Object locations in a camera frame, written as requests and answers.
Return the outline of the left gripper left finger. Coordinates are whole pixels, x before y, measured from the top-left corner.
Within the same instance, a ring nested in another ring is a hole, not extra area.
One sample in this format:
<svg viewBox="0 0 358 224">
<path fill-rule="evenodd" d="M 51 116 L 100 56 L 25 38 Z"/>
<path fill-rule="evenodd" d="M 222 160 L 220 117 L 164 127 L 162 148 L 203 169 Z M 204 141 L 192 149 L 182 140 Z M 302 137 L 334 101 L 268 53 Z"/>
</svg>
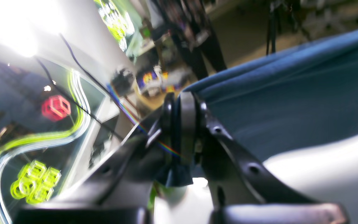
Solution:
<svg viewBox="0 0 358 224">
<path fill-rule="evenodd" d="M 157 176 L 172 161 L 171 136 L 174 93 L 138 124 L 112 155 L 83 180 L 49 202 L 24 207 L 14 224 L 151 224 L 147 209 Z"/>
</svg>

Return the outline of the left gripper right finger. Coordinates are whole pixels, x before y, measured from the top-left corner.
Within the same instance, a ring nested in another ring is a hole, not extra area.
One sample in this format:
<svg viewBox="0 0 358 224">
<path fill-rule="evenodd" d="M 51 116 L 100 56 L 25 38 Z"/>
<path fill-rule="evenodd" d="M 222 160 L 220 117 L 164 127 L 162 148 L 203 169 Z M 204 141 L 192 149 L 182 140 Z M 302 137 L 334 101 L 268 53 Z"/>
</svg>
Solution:
<svg viewBox="0 0 358 224">
<path fill-rule="evenodd" d="M 288 187 L 244 149 L 190 92 L 179 96 L 181 163 L 200 163 L 213 199 L 211 224 L 348 224 L 335 203 Z"/>
</svg>

